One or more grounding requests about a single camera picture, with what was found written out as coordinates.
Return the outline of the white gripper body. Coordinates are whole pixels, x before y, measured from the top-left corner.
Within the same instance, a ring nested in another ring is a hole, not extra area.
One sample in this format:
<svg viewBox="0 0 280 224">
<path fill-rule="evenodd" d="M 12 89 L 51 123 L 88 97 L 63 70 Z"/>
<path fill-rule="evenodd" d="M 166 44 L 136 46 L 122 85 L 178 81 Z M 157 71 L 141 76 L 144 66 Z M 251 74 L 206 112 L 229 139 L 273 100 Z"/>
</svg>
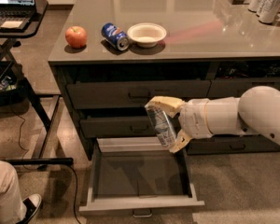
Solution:
<svg viewBox="0 0 280 224">
<path fill-rule="evenodd" d="M 185 102 L 180 109 L 179 123 L 181 129 L 193 139 L 210 138 L 206 120 L 206 105 L 209 99 L 191 99 Z"/>
</svg>

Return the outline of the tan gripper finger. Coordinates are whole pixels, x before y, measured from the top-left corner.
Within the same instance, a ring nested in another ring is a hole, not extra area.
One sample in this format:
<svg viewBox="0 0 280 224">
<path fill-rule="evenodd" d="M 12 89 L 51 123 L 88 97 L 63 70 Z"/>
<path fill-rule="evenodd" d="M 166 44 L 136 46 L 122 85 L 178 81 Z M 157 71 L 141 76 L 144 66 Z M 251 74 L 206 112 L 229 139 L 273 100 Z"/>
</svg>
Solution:
<svg viewBox="0 0 280 224">
<path fill-rule="evenodd" d="M 182 99 L 169 96 L 155 96 L 145 107 L 154 107 L 164 111 L 169 117 L 173 118 L 180 112 L 181 106 L 185 103 Z"/>
<path fill-rule="evenodd" d="M 180 130 L 177 134 L 176 140 L 174 141 L 173 145 L 169 148 L 169 151 L 172 153 L 176 153 L 177 151 L 184 148 L 191 139 L 191 136 L 186 134 L 183 130 Z"/>
</svg>

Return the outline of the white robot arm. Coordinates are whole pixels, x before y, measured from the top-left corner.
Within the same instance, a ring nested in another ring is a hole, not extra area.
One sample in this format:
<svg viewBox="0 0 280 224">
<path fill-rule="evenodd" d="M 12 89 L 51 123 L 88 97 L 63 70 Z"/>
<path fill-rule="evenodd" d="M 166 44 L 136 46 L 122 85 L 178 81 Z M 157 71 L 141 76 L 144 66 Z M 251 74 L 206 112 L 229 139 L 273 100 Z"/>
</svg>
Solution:
<svg viewBox="0 0 280 224">
<path fill-rule="evenodd" d="M 280 91 L 272 87 L 214 100 L 155 96 L 145 109 L 161 145 L 172 153 L 218 134 L 260 134 L 280 146 Z"/>
</svg>

